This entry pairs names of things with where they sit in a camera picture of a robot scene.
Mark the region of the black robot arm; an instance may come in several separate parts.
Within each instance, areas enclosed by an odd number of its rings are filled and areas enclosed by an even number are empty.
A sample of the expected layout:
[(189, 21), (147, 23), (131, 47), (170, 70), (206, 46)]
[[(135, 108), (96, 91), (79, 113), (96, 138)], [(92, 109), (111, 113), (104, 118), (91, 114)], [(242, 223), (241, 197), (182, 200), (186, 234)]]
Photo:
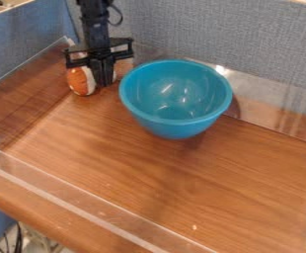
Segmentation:
[(110, 37), (108, 26), (118, 27), (123, 23), (123, 20), (110, 22), (110, 8), (122, 15), (114, 0), (76, 0), (76, 4), (82, 14), (83, 42), (64, 50), (66, 67), (88, 67), (96, 84), (106, 87), (114, 83), (116, 61), (134, 56), (134, 39)]

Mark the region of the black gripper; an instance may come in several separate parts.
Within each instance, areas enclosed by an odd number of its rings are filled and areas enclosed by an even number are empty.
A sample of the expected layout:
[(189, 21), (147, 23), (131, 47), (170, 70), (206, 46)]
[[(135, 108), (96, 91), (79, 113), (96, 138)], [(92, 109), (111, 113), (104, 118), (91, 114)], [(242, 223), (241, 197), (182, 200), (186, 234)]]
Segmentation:
[[(111, 38), (110, 46), (106, 48), (88, 47), (86, 42), (79, 44), (75, 44), (72, 40), (67, 42), (68, 48), (63, 51), (66, 67), (75, 68), (90, 65), (96, 84), (99, 86), (110, 86), (115, 82), (115, 60), (134, 56), (134, 40), (131, 38)], [(72, 59), (70, 56), (75, 53), (82, 53), (83, 57)]]

